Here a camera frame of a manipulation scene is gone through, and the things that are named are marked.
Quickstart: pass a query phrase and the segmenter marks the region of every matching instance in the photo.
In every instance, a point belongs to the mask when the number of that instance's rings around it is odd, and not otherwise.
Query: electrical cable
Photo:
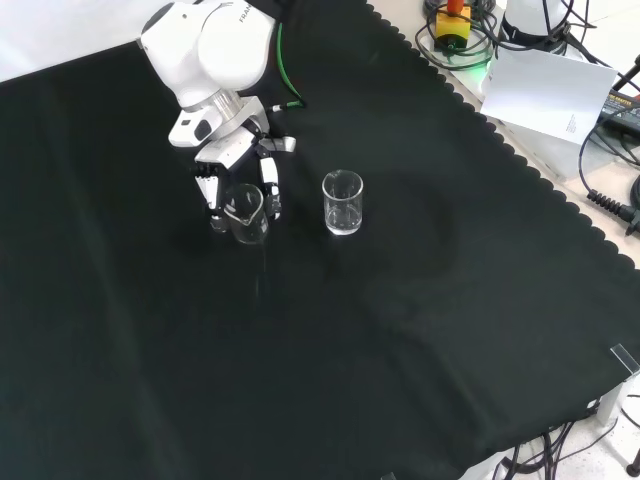
[[[496,480],[498,478],[498,471],[500,470],[501,465],[501,463],[498,463],[498,465],[496,465],[496,469],[493,471],[493,477],[491,477],[491,480]]]
[[[557,463],[562,462],[564,460],[566,460],[567,458],[571,458],[574,455],[578,455],[579,453],[585,452],[587,450],[589,450],[591,447],[593,447],[594,445],[596,445],[598,442],[600,442],[604,437],[606,437],[607,435],[609,435],[611,432],[613,432],[613,429],[616,428],[616,425],[618,425],[618,419],[616,418],[616,421],[613,422],[613,425],[611,426],[611,428],[609,430],[607,430],[606,432],[604,432],[602,435],[600,435],[594,442],[592,442],[590,445],[581,448],[580,450],[577,450],[573,453],[570,453],[569,455],[566,455],[564,457],[561,457],[558,462],[556,462],[556,466]]]
[[[605,146],[609,149],[608,153],[610,153],[611,155],[615,155],[616,157],[620,157],[622,160],[624,160],[625,162],[627,162],[629,165],[632,165],[634,167],[640,167],[640,162],[637,161],[637,159],[635,158],[635,155],[633,155],[633,153],[631,154],[632,158],[627,158],[624,156],[624,154],[622,154],[617,148],[615,148],[613,145],[611,145],[611,143],[609,143],[609,141],[602,136],[602,134],[600,132],[598,132],[597,130],[594,132],[594,134],[596,135],[596,137],[598,137],[600,139],[600,141],[602,143],[605,144]]]
[[[544,23],[547,25],[547,35],[551,35],[551,21],[549,20],[549,5],[547,5],[547,0],[542,0],[542,10],[544,10]]]
[[[553,453],[551,452],[551,437],[549,437],[548,433],[542,435],[542,440],[544,442],[544,480],[550,480],[551,478],[551,469],[553,468]]]
[[[501,40],[496,38],[496,36],[493,33],[493,31],[492,30],[488,30],[486,28],[484,16],[481,17],[480,24],[483,26],[483,32],[493,41],[494,47],[496,47],[496,46],[497,47],[502,47],[505,50],[511,50],[513,52],[525,52],[527,50],[533,50],[533,49],[536,49],[538,47],[542,47],[547,42],[549,42],[551,40],[557,40],[555,38],[556,35],[561,34],[561,33],[564,32],[565,24],[567,22],[567,19],[569,18],[569,16],[571,15],[571,12],[573,11],[573,4],[574,4],[574,0],[569,0],[569,6],[567,8],[567,12],[566,12],[565,16],[562,18],[560,23],[554,29],[551,30],[551,32],[546,37],[544,37],[540,41],[535,42],[535,43],[533,43],[531,45],[528,45],[526,47],[515,47],[515,46],[513,46],[513,44],[502,42]]]
[[[607,148],[606,145],[601,145],[600,143],[596,142],[593,138],[590,138],[589,141],[593,143],[595,146],[597,146],[598,148],[600,148],[601,150],[607,152],[609,155],[616,154],[616,152],[612,152],[609,148]]]
[[[622,148],[624,149],[624,151],[629,154],[629,156],[633,160],[633,163],[636,164],[636,165],[640,165],[640,160],[631,151],[631,148],[629,148],[629,145],[627,144],[627,141],[624,139],[624,133],[620,134],[620,145],[622,145]]]
[[[518,463],[518,455],[520,455],[520,445],[517,445],[513,450],[513,460],[511,461],[511,468],[507,472],[507,476],[504,477],[505,480],[511,480],[516,475],[516,465]]]
[[[293,83],[291,83],[289,75],[287,75],[287,71],[284,68],[284,61],[282,59],[282,23],[278,25],[278,33],[276,37],[276,61],[278,63],[278,70],[280,71],[282,82],[298,100],[295,102],[288,102],[283,105],[275,105],[271,107],[270,110],[272,112],[277,112],[280,110],[287,110],[289,108],[305,108],[307,106],[307,102],[303,100],[302,95],[300,95],[298,90],[296,90],[296,87],[293,86]]]
[[[546,458],[536,462],[534,464],[529,465],[529,462],[531,462],[532,460],[535,460],[536,458],[540,457],[541,455],[553,455],[557,448],[558,448],[558,443],[562,440],[562,438],[564,437],[564,433],[566,432],[566,429],[568,428],[568,424],[563,425],[562,427],[562,431],[560,432],[560,435],[558,435],[558,438],[556,438],[556,440],[550,445],[549,451],[547,451],[546,446],[545,448],[538,454],[534,455],[533,457],[525,460],[522,463],[518,463],[516,464],[516,473],[519,474],[523,474],[523,475],[529,475],[532,473],[537,472],[538,470],[540,470],[541,468],[544,467],[545,462],[547,461]],[[511,464],[512,461],[505,457],[502,459],[502,462],[500,463],[500,465],[502,465],[503,467],[509,469],[511,468]]]
[[[616,110],[615,112],[612,112],[612,113],[604,116],[603,118],[601,118],[593,126],[593,128],[589,131],[589,133],[587,134],[586,138],[584,139],[584,142],[582,142],[582,146],[580,147],[580,153],[578,154],[578,173],[580,174],[580,180],[582,180],[582,184],[584,185],[584,188],[587,189],[587,192],[592,193],[592,192],[595,191],[587,183],[587,180],[584,177],[584,172],[582,171],[582,156],[584,155],[584,149],[587,146],[587,142],[589,141],[589,138],[591,137],[591,135],[593,135],[593,133],[598,128],[600,128],[603,124],[607,123],[609,120],[611,120],[616,115],[620,115],[622,113],[630,112],[632,110],[635,110],[636,108],[639,108],[639,106],[638,105],[631,105],[629,107],[620,108],[620,109]]]
[[[569,8],[569,4],[565,1],[565,0],[560,0],[562,2],[562,4]],[[576,12],[574,12],[573,10],[571,10],[571,14],[576,17],[578,20],[580,20],[582,22],[583,25],[585,25],[587,28],[598,28],[595,25],[587,22],[586,18],[582,18],[580,15],[578,15]]]
[[[632,201],[632,205],[624,205],[621,204],[620,202],[616,202],[615,200],[613,200],[612,198],[607,197],[606,195],[603,195],[601,193],[599,193],[597,190],[592,189],[589,184],[587,183],[587,180],[584,176],[584,172],[582,170],[582,157],[584,155],[584,149],[587,146],[587,143],[589,142],[589,139],[591,138],[591,135],[594,134],[594,132],[596,132],[596,130],[601,127],[604,123],[608,122],[609,120],[611,120],[613,117],[617,116],[617,115],[621,115],[625,112],[630,112],[632,110],[635,110],[637,108],[640,108],[640,105],[638,104],[633,104],[631,106],[628,107],[624,107],[624,108],[620,108],[614,112],[611,112],[610,114],[604,116],[603,118],[601,118],[598,123],[596,123],[593,128],[589,131],[589,133],[587,134],[587,136],[584,139],[584,142],[582,142],[582,146],[580,147],[580,153],[578,154],[578,173],[580,174],[580,180],[582,181],[582,185],[584,185],[584,188],[587,190],[587,198],[589,200],[591,200],[593,203],[595,203],[596,205],[598,205],[599,207],[603,208],[604,210],[607,210],[610,213],[613,213],[614,215],[616,215],[618,218],[624,220],[625,222],[627,222],[629,225],[627,227],[627,231],[626,231],[626,235],[631,235],[634,232],[640,232],[640,209],[634,204],[634,202]],[[618,152],[615,148],[613,148],[609,143],[607,143],[605,141],[605,144],[611,148],[611,150],[613,152]],[[629,163],[635,164],[635,162],[631,159],[628,160]],[[634,187],[632,187],[632,192],[636,191],[636,185],[634,184]]]
[[[587,50],[586,47],[584,45],[582,45],[582,43],[580,43],[578,41],[578,39],[576,37],[574,37],[573,35],[571,35],[571,34],[567,35],[567,43],[569,45],[571,45],[572,47],[574,47],[576,50],[578,50],[582,55],[584,55],[584,57],[589,62],[591,62],[591,63],[599,63],[600,65],[602,65],[604,67],[611,68],[611,69],[615,70],[611,65],[609,65],[608,63],[603,62],[598,57],[596,57],[591,52],[589,52],[589,50]],[[622,74],[622,73],[620,73],[618,71],[616,71],[616,75],[618,77],[620,77],[622,80],[624,80],[625,83],[628,83],[633,88],[635,88],[638,92],[640,92],[640,87],[638,87],[638,85],[636,85],[629,77],[627,77],[626,75],[624,75],[624,74]]]
[[[633,205],[636,210],[640,210],[640,176],[633,182],[629,196],[631,197],[631,205]]]
[[[427,9],[428,9],[427,3],[425,2],[425,10],[427,10]],[[416,32],[416,36],[415,36],[416,45],[418,46],[418,50],[420,50],[420,53],[422,53],[422,55],[424,55],[431,63],[433,63],[437,67],[440,67],[440,68],[442,68],[444,70],[449,70],[449,71],[469,70],[471,68],[484,66],[487,63],[489,63],[489,61],[491,60],[491,57],[493,55],[493,52],[489,51],[491,49],[491,43],[489,42],[489,39],[486,37],[486,35],[484,37],[480,38],[480,40],[477,41],[476,43],[474,43],[473,45],[471,45],[469,47],[465,47],[465,48],[453,48],[450,45],[446,45],[446,44],[442,43],[440,41],[440,39],[436,38],[435,33],[431,29],[431,25],[434,22],[434,20],[436,19],[437,15],[440,14],[440,13],[446,14],[446,15],[448,15],[450,17],[461,18],[461,19],[463,19],[466,22],[471,24],[471,30],[484,33],[482,31],[482,27],[480,26],[480,24],[478,22],[474,21],[473,19],[469,18],[469,17],[466,17],[464,15],[460,15],[458,13],[449,12],[449,11],[446,10],[446,7],[438,6],[436,8],[431,8],[427,12],[427,18],[426,18],[425,26],[420,28],[420,30],[418,30]],[[491,12],[485,12],[485,15],[487,17],[489,17],[490,19],[493,19],[492,28],[495,28],[496,25],[498,24],[498,19],[496,18],[496,16],[493,15]],[[443,50],[443,55],[445,55],[446,57],[451,57],[451,56],[454,56],[454,55],[463,56],[463,57],[473,57],[473,56],[481,55],[481,54],[483,54],[485,52],[488,52],[488,53],[484,56],[484,58],[482,60],[477,61],[477,62],[471,62],[471,63],[467,63],[467,64],[464,64],[464,65],[447,65],[447,64],[444,64],[438,58],[436,58],[431,52],[429,52],[428,50],[426,50],[422,46],[422,43],[420,42],[420,34],[422,32],[424,32],[425,30],[427,30],[427,32],[429,33],[429,35],[433,39],[434,48],[436,46],[440,47]],[[484,42],[487,42],[487,45],[484,48],[482,48],[481,50],[472,51],[472,50],[474,50],[476,47],[480,46]]]
[[[551,470],[551,480],[556,480],[556,475],[558,473],[558,464],[560,463],[560,459],[562,458],[562,447],[564,447],[564,442],[567,440],[567,437],[569,436],[569,432],[571,431],[571,429],[573,428],[573,426],[575,425],[575,422],[572,422],[569,424],[569,427],[564,431],[563,433],[563,437],[562,440],[560,441],[559,445],[558,445],[558,455],[556,456],[556,461],[555,464],[552,466]]]
[[[578,27],[578,28],[587,28],[589,30],[598,28],[598,27],[594,27],[594,26],[586,26],[584,23],[567,23],[567,25],[571,25],[572,27]]]
[[[624,408],[620,409],[620,412],[627,417],[627,420],[629,420],[633,425],[635,425],[637,428],[640,428],[640,424],[638,422],[636,422],[633,418],[631,418],[629,416],[629,414],[627,412],[624,411]]]
[[[580,38],[580,43],[584,45],[584,39],[587,36],[587,24],[589,23],[589,0],[587,0],[587,5],[584,9],[584,30],[582,31],[582,37]]]

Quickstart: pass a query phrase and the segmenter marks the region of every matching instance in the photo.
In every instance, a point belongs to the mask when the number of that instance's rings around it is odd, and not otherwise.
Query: white table surface
[[[388,20],[394,27],[398,28],[415,47],[414,37],[418,29],[424,26],[425,20],[422,13],[422,0],[367,0],[378,12],[382,18]],[[592,0],[592,9],[590,22],[593,19],[599,30],[589,31],[585,45],[601,60],[610,65],[626,71],[633,65],[633,60],[640,54],[640,44],[636,40],[631,39],[629,42],[620,40],[620,23],[612,20],[611,13],[618,13],[622,10],[640,9],[640,0],[621,0],[613,2],[615,5],[608,6],[612,2],[606,0]],[[578,9],[576,11],[584,11],[584,7],[580,7],[581,0],[576,0]],[[621,26],[622,30],[627,29],[627,33],[623,35],[637,35],[635,26]],[[480,110],[480,102],[464,87],[450,72],[440,70],[447,77],[447,81],[454,86],[456,92],[461,94],[465,101]],[[631,237],[625,237],[626,224],[609,216],[606,212],[600,210],[596,206],[592,206],[591,202],[586,198],[586,190],[582,186],[579,178],[570,180],[566,183],[560,183],[554,179],[543,167],[536,165],[531,159],[533,155],[527,151],[525,147],[515,138],[499,122],[493,122],[496,125],[497,132],[500,133],[507,143],[509,143],[516,153],[528,159],[531,167],[540,171],[543,178],[548,179],[554,184],[556,190],[561,191],[567,196],[567,201],[576,204],[581,213],[588,215],[593,225],[605,233],[606,239],[615,243],[621,254],[631,258],[636,268],[640,268],[640,235],[635,234]],[[621,160],[614,161],[604,167],[601,167],[587,175],[587,181],[591,188],[614,198],[615,200],[628,204],[629,191],[634,180],[638,177],[640,171],[626,165]]]

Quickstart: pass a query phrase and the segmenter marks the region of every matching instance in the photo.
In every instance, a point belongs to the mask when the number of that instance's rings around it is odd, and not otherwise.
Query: floor
[[[633,393],[640,395],[640,382],[636,382]],[[625,411],[640,423],[640,398],[627,398]],[[580,450],[596,440],[607,428],[602,429],[595,419],[576,424],[562,450],[567,455]],[[540,452],[539,440],[521,448],[520,460],[524,461]],[[557,480],[629,480],[625,471],[640,449],[640,429],[632,425],[624,416],[620,416],[614,430],[589,450],[561,462],[558,466]],[[503,479],[505,470],[498,477]],[[493,472],[487,475],[491,479]],[[534,475],[516,475],[516,479],[541,480],[542,472]]]

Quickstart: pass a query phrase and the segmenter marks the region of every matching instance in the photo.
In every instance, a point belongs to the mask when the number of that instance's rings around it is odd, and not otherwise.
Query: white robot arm
[[[235,92],[262,77],[274,24],[242,0],[170,3],[147,22],[140,43],[183,110],[172,145],[200,146],[242,110]]]
[[[182,111],[169,134],[176,147],[203,147],[194,173],[211,223],[225,231],[223,195],[229,173],[259,161],[265,205],[280,214],[278,172],[270,151],[293,151],[294,139],[272,139],[257,97],[236,93],[263,76],[275,21],[243,0],[170,3],[147,22],[139,43]]]

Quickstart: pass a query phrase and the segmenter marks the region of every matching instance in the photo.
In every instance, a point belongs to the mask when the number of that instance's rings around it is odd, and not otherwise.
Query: black tablecloth
[[[284,54],[309,108],[272,118],[298,153],[258,249],[209,230],[135,45],[0,87],[6,478],[455,479],[640,356],[632,262],[363,1],[298,2]]]

